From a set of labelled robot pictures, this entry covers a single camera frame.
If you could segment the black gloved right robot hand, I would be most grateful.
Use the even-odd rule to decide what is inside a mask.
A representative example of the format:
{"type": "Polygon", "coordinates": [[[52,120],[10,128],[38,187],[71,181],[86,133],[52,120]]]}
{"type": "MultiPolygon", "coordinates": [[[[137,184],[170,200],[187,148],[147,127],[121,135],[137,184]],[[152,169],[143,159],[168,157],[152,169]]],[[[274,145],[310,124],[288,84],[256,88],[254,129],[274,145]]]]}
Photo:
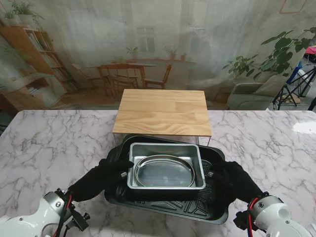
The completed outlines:
{"type": "Polygon", "coordinates": [[[211,166],[212,178],[224,187],[227,204],[236,199],[250,203],[264,192],[236,161],[220,161],[211,166]]]}

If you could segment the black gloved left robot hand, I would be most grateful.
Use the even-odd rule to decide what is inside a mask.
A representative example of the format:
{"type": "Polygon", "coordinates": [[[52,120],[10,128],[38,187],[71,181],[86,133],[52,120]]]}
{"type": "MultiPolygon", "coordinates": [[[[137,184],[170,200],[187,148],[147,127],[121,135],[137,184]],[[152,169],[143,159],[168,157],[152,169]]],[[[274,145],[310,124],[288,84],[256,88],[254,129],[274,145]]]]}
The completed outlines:
{"type": "Polygon", "coordinates": [[[128,160],[110,162],[104,158],[99,161],[96,167],[89,170],[71,185],[67,193],[76,202],[90,200],[103,190],[108,190],[123,181],[127,176],[128,170],[133,166],[134,163],[128,160]]]}

